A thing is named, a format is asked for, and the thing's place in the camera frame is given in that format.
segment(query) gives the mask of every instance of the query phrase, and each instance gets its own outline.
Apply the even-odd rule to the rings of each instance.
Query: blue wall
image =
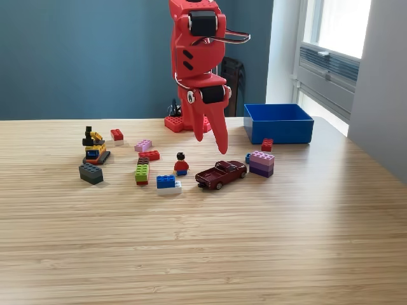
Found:
[[[272,1],[249,2],[218,1],[232,29],[252,33],[226,55],[245,64],[245,101],[257,103]],[[171,31],[164,0],[0,1],[0,119],[164,117],[177,89]]]

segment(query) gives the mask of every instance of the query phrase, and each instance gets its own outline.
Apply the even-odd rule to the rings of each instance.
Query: robotic arm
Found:
[[[231,90],[211,71],[224,57],[225,43],[246,43],[250,35],[226,29],[226,17],[214,0],[169,0],[174,30],[171,39],[172,75],[178,84],[183,122],[198,141],[204,137],[204,116],[214,131],[219,151],[228,150],[224,108]],[[226,39],[225,35],[243,37]]]

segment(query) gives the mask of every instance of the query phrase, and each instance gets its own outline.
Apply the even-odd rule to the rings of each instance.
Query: window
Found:
[[[348,123],[371,0],[301,1],[293,102],[305,94]]]
[[[304,42],[362,58],[371,0],[308,0]]]

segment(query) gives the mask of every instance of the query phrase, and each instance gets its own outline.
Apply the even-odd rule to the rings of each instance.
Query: window frame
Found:
[[[314,2],[314,14],[312,16],[311,41],[318,42],[320,24],[322,20],[324,0],[310,0]],[[297,45],[293,71],[293,99],[292,103],[299,103],[300,92],[312,96],[327,110],[349,122],[352,112],[356,82],[343,78],[337,74],[321,69],[317,65],[305,62],[300,56],[300,48],[306,47],[317,52],[328,52],[360,64],[361,59],[351,57],[333,50],[329,50],[316,44],[304,42],[307,22],[308,0],[301,0],[300,19],[298,22]]]

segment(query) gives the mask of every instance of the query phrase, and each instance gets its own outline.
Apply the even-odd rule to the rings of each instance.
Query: toy pickup truck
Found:
[[[247,167],[238,161],[219,161],[215,167],[198,173],[195,180],[203,189],[221,189],[223,185],[246,177]]]

